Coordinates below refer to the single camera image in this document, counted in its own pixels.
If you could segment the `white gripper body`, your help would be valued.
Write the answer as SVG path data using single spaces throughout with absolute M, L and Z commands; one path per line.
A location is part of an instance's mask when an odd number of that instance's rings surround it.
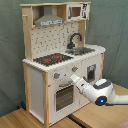
M 71 76 L 71 80 L 74 82 L 75 86 L 80 92 L 83 92 L 83 90 L 89 86 L 89 83 L 87 83 L 82 77 L 78 77 L 75 74 Z

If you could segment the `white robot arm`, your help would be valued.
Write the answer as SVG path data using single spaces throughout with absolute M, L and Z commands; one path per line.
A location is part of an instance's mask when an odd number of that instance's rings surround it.
M 98 106 L 128 105 L 128 95 L 117 95 L 112 82 L 108 79 L 100 79 L 94 85 L 75 74 L 71 79 L 80 93 Z

